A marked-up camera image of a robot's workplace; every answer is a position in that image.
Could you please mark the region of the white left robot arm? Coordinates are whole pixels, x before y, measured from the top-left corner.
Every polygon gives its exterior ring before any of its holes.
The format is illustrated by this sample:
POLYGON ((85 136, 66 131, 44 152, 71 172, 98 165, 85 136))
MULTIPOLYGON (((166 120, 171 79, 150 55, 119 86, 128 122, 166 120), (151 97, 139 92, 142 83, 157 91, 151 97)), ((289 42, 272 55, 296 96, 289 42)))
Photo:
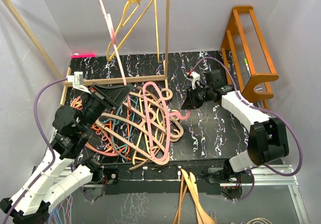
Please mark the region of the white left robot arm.
POLYGON ((61 181, 56 179, 79 155, 87 143, 88 131, 106 111, 116 110, 133 90, 133 85, 92 84, 82 96, 82 109, 59 107, 53 127, 57 133, 48 150, 23 187, 12 197, 1 200, 5 219, 13 223, 45 223, 53 209, 68 195, 88 182, 99 183, 103 170, 93 158, 83 161, 61 181))

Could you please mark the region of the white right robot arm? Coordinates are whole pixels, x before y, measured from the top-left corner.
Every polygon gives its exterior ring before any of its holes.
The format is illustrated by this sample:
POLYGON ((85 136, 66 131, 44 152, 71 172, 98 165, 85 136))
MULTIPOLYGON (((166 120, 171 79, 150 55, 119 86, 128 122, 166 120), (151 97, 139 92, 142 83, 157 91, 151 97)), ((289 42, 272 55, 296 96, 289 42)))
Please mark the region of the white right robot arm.
POLYGON ((247 149, 226 160, 223 168, 214 172, 213 176, 235 182, 243 171, 289 154, 283 121, 254 109, 233 85, 225 85, 220 70, 208 71, 205 77, 206 84, 202 84, 198 73, 193 71, 187 75, 192 85, 187 90, 187 97, 181 109, 198 109, 205 102, 217 102, 236 117, 249 132, 247 149))

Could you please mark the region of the wooden hangers on floor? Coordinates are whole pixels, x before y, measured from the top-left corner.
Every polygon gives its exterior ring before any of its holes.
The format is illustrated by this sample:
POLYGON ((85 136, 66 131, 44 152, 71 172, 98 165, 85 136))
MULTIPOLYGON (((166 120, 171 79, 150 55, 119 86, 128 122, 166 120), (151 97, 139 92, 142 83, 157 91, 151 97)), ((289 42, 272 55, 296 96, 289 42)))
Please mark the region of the wooden hangers on floor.
POLYGON ((211 217, 209 214, 207 214, 200 203, 195 175, 192 172, 188 173, 183 168, 180 169, 180 172, 181 183, 179 192, 179 204, 174 216, 173 223, 181 223, 181 218, 183 216, 182 206, 186 194, 188 194, 193 201, 194 211, 196 214, 196 223, 217 223, 216 218, 211 217))

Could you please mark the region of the teal thin hanger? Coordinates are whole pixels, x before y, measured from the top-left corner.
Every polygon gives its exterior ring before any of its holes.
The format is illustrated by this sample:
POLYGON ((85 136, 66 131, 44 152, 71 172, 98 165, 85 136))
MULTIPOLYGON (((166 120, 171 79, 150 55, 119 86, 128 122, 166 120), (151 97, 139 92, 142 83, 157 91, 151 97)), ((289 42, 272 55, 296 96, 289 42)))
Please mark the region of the teal thin hanger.
POLYGON ((134 140, 138 136, 136 125, 141 120, 137 114, 140 112, 139 103, 138 97, 131 95, 130 103, 126 101, 116 110, 110 113, 104 112, 96 121, 97 127, 107 135, 106 150, 112 150, 124 162, 134 159, 135 149, 132 146, 139 146, 134 140))

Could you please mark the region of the pink tape strip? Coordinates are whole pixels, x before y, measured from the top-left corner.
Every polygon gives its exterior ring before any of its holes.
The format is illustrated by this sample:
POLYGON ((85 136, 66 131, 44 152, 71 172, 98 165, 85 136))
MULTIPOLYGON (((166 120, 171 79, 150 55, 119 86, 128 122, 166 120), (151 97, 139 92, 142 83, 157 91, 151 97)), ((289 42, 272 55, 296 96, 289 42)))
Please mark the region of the pink tape strip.
POLYGON ((72 55, 71 59, 90 58, 90 57, 96 57, 96 55, 95 54, 78 54, 78 55, 72 55))

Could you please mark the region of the beige plastic hanger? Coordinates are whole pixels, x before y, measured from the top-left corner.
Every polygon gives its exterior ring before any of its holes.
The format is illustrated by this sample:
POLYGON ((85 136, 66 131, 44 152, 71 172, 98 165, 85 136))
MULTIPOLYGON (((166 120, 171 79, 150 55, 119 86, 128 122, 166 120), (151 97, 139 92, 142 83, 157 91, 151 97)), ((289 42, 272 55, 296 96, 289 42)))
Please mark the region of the beige plastic hanger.
MULTIPOLYGON (((134 138, 139 146, 132 146, 135 149, 132 162, 140 161, 141 165, 147 161, 152 161, 157 165, 163 166, 170 161, 170 145, 177 142, 184 134, 184 129, 179 122, 178 112, 168 111, 167 101, 173 96, 168 88, 164 89, 169 94, 168 97, 160 95, 156 97, 149 91, 130 92, 130 96, 137 96, 140 100, 140 112, 137 114, 141 120, 136 125, 138 136, 134 138)), ((100 130, 106 137, 107 135, 96 125, 96 130, 100 130)), ((104 155, 115 154, 112 150, 105 151, 104 155)))

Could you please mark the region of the orange wooden shelf rack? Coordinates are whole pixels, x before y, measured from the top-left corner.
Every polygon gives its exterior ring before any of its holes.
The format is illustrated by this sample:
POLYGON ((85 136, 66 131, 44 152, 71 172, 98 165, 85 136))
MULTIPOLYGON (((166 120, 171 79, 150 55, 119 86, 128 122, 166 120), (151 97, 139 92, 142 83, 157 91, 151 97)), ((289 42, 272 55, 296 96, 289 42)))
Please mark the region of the orange wooden shelf rack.
POLYGON ((233 69, 238 89, 251 103, 269 109, 270 83, 279 78, 252 6, 235 6, 221 44, 223 62, 233 69))

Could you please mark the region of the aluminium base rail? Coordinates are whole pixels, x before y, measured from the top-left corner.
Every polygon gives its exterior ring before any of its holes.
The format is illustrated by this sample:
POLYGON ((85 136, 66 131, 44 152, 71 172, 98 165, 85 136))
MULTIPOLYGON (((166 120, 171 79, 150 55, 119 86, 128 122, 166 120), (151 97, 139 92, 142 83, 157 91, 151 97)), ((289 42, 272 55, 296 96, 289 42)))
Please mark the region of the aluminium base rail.
MULTIPOLYGON (((271 167, 283 174, 291 173, 293 171, 292 165, 271 165, 271 167)), ((298 180, 295 175, 293 176, 281 176, 266 167, 258 167, 252 170, 252 174, 255 180, 255 186, 269 186, 269 185, 296 185, 299 186, 298 180)), ((249 174, 243 174, 241 181, 242 186, 252 185, 252 176, 249 174)), ((225 180, 220 181, 221 186, 235 186, 236 182, 228 182, 225 180)))

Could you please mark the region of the wooden clothes rack frame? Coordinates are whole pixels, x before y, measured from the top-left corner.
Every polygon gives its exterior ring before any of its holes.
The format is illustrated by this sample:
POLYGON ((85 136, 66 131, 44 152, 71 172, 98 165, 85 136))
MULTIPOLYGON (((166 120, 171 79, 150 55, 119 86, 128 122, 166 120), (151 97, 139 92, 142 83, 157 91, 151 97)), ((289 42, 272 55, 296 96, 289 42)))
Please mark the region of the wooden clothes rack frame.
MULTIPOLYGON (((20 25, 22 30, 26 33, 28 38, 34 44, 36 49, 40 52, 42 57, 45 59, 46 64, 49 68, 53 71, 57 78, 63 78, 62 74, 59 72, 58 68, 49 57, 39 40, 37 39, 36 35, 32 32, 30 27, 24 21, 18 10, 15 8, 13 3, 10 0, 2 0, 5 4, 9 12, 15 18, 17 23, 20 25)), ((163 75, 149 75, 149 76, 140 76, 140 77, 126 77, 127 83, 132 82, 147 82, 147 81, 164 81, 165 86, 168 87, 168 68, 169 68, 169 23, 170 23, 170 0, 166 0, 166 41, 165 41, 165 60, 163 62, 164 66, 164 74, 163 75)), ((122 83, 122 78, 108 78, 108 79, 94 79, 94 80, 84 80, 85 86, 92 84, 94 81, 100 84, 109 84, 109 83, 122 83)), ((63 82, 63 91, 60 100, 60 105, 65 104, 67 89, 72 87, 70 82, 63 82)))

